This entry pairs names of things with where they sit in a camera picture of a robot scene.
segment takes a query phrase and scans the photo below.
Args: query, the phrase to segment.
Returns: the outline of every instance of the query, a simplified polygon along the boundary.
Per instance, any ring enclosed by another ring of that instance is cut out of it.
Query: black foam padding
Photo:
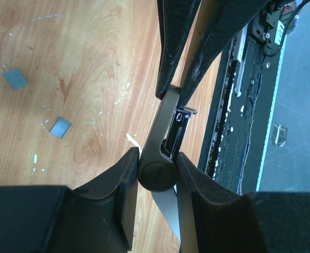
[[[155,95],[170,87],[201,0],[158,0],[161,61]]]
[[[237,195],[177,158],[182,252],[310,252],[310,193]]]
[[[269,0],[220,0],[198,46],[178,106],[186,105],[217,55]]]

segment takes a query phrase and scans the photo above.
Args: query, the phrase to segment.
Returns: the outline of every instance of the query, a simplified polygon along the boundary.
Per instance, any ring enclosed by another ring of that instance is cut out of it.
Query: white paint fleck
[[[43,126],[43,128],[46,130],[47,133],[49,133],[49,131],[46,129],[46,127],[44,126],[43,122],[40,122],[40,124]]]
[[[32,19],[31,21],[36,21],[36,20],[41,20],[42,18],[51,18],[51,17],[54,17],[54,16],[68,16],[68,14],[51,14],[51,15],[44,15],[44,16],[39,16],[39,17],[36,17],[34,19]]]
[[[231,90],[230,90],[230,94],[229,94],[229,100],[228,100],[228,112],[231,112],[230,110],[230,106],[231,106],[231,98],[233,96],[233,92],[234,92],[234,83],[231,84]]]
[[[130,136],[128,133],[125,134],[125,136],[127,137],[128,141],[130,141],[131,143],[133,143],[136,147],[139,148],[140,154],[142,153],[142,148],[141,146],[138,144],[138,142],[136,140],[134,140],[134,138],[132,136]]]

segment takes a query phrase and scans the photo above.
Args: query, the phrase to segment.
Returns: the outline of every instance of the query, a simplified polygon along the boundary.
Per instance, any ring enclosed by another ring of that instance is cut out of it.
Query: wood grain
[[[155,116],[160,57],[156,1],[0,0],[0,185],[76,188],[141,146]],[[173,83],[178,85],[183,61]],[[197,163],[219,59],[189,105],[182,150]],[[14,91],[2,73],[18,67]],[[72,122],[59,139],[58,117]],[[133,252],[177,252],[179,242],[139,186]]]

